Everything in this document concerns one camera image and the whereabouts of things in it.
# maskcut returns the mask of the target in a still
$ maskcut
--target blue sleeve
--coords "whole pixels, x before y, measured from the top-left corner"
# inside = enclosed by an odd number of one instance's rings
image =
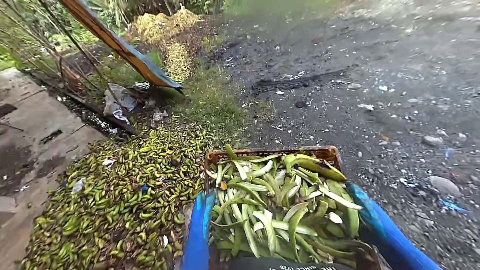
[[[192,210],[187,243],[183,253],[182,270],[208,270],[209,224],[216,193],[211,191],[198,195]]]
[[[391,218],[358,186],[347,184],[355,202],[364,207],[360,216],[371,230],[362,232],[362,239],[378,247],[382,256],[395,270],[441,270],[428,256],[416,248]]]

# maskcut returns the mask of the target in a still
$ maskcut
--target person's left hand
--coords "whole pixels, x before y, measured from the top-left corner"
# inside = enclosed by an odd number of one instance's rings
[[[187,243],[183,253],[182,270],[208,270],[208,238],[216,192],[200,193],[195,201]]]

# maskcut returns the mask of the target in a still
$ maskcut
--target pile of yellow waste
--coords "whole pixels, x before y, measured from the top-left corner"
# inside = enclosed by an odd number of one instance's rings
[[[192,60],[188,56],[185,45],[175,42],[166,45],[165,48],[167,49],[165,69],[169,72],[170,78],[177,82],[187,80],[191,74]]]
[[[161,44],[199,21],[199,16],[182,8],[172,17],[163,13],[144,14],[137,18],[135,27],[140,39],[147,43]]]

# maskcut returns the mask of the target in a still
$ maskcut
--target mud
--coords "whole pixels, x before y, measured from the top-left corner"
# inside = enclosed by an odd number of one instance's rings
[[[242,104],[274,104],[267,121],[252,115],[250,147],[339,147],[347,177],[416,247],[444,269],[479,269],[479,15],[469,1],[381,0],[336,15],[236,17],[211,61],[244,89]],[[340,79],[258,90],[340,70]],[[444,143],[426,145],[427,135]],[[462,196],[438,192],[432,175]]]
[[[8,145],[0,148],[0,196],[12,196],[20,189],[22,179],[34,169],[30,146]]]

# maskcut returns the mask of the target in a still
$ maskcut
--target stick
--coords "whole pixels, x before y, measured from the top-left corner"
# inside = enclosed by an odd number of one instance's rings
[[[4,123],[0,123],[0,125],[4,125],[4,126],[10,127],[10,128],[16,129],[16,130],[20,130],[20,131],[25,131],[25,130],[23,130],[23,129],[21,129],[21,128],[14,127],[14,126],[11,126],[11,125],[7,125],[7,124],[4,124]]]

